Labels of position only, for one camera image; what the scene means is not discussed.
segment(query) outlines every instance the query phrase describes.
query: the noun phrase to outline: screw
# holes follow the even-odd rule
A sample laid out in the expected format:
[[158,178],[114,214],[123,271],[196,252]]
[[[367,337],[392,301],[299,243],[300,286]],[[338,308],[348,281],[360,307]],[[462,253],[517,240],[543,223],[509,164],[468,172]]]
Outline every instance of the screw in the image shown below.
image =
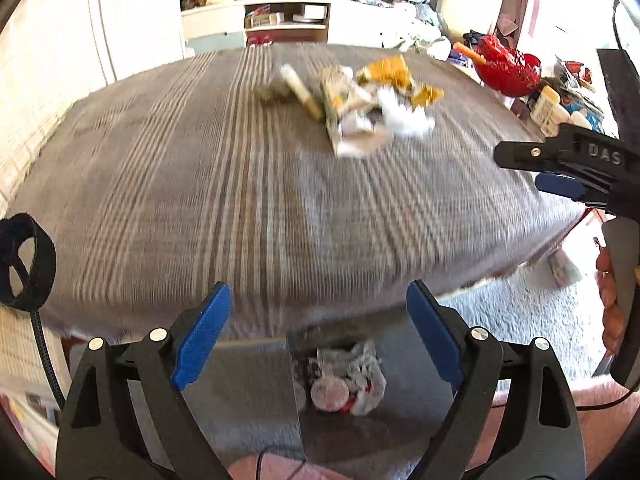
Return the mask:
[[543,337],[537,337],[536,340],[534,341],[536,346],[538,348],[540,348],[541,350],[549,350],[549,347],[551,346],[549,344],[549,341],[547,341],[545,338]]
[[489,333],[481,326],[476,326],[471,329],[471,337],[473,339],[478,339],[478,341],[484,341],[489,337]]
[[102,338],[94,337],[93,339],[91,339],[91,341],[89,341],[89,348],[91,350],[99,350],[100,348],[102,348]]
[[166,337],[166,330],[164,328],[155,328],[149,334],[151,341],[162,341]]

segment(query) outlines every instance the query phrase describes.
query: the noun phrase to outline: white furniture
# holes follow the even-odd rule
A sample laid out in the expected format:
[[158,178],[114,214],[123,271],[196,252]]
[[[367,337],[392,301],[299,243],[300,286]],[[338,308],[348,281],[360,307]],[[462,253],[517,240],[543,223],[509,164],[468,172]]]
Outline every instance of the white furniture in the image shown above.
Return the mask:
[[[287,22],[246,28],[246,14],[265,4],[270,4],[271,12],[284,12]],[[300,12],[302,4],[325,6],[325,19],[319,23],[292,22],[291,16]],[[403,9],[351,0],[236,0],[182,12],[187,46],[196,53],[241,48],[247,45],[248,38],[265,31],[270,31],[275,41],[305,38],[321,43],[381,48],[397,44],[410,21],[411,16]]]

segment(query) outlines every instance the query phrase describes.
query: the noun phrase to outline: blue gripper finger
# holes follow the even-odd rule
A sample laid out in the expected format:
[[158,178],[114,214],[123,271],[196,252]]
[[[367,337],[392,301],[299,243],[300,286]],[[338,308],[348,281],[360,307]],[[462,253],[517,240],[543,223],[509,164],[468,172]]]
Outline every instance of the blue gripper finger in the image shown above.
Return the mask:
[[440,378],[458,391],[465,380],[461,350],[440,317],[438,310],[443,308],[446,307],[441,307],[433,296],[425,294],[417,282],[407,288],[406,310],[411,321],[414,322]]
[[177,349],[171,380],[181,392],[198,380],[231,311],[231,289],[221,285],[211,295],[202,312]]

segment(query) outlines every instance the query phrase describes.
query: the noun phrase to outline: yellow wrapper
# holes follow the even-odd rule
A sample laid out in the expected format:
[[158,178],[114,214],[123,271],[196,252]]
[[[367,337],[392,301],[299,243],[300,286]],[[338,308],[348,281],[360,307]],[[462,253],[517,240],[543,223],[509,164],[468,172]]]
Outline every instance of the yellow wrapper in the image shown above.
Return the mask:
[[358,72],[360,84],[369,81],[380,85],[390,85],[397,90],[408,90],[412,86],[411,73],[403,56],[393,56],[381,59],[367,65]]
[[424,83],[418,84],[418,92],[411,97],[411,104],[414,107],[424,106],[427,107],[438,99],[442,99],[444,96],[444,90],[441,88],[434,88]]

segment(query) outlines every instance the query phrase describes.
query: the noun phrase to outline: cable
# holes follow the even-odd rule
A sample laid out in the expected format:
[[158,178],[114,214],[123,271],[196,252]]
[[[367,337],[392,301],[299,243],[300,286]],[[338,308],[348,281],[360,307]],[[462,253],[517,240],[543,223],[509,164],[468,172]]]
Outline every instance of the cable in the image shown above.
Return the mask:
[[44,368],[44,375],[47,377],[49,387],[53,392],[53,396],[62,410],[65,407],[65,396],[62,394],[60,385],[58,384],[58,378],[56,372],[51,364],[51,358],[49,357],[49,351],[47,351],[47,343],[44,339],[44,332],[42,331],[42,321],[40,320],[40,313],[37,310],[32,310],[31,314],[31,326],[33,327],[33,335],[36,339],[36,346],[38,347],[38,354],[42,361],[42,367]]
[[[622,397],[617,400],[613,400],[611,402],[607,402],[606,404],[595,404],[593,406],[576,406],[575,409],[579,412],[598,412],[599,410],[608,410],[609,408],[613,408],[619,404],[622,404],[627,400],[631,395],[633,395],[636,390],[640,387],[640,380]],[[494,408],[504,408],[506,404],[498,404],[497,406],[492,406],[491,409]]]
[[616,35],[616,43],[618,44],[618,48],[620,50],[624,50],[624,48],[622,48],[622,42],[620,41],[620,35],[618,34],[618,24],[616,23],[616,11],[618,10],[619,4],[620,0],[613,1],[613,33]]
[[[255,480],[260,480],[260,474],[262,472],[262,459],[264,458],[264,455],[275,449],[284,450],[284,451],[301,451],[299,447],[291,447],[291,446],[274,445],[274,446],[265,447],[258,455],[258,460],[255,463]],[[300,465],[297,468],[295,468],[293,472],[289,476],[287,476],[285,480],[293,480],[293,478],[302,470],[305,464],[306,464],[306,458],[303,458],[300,461]]]

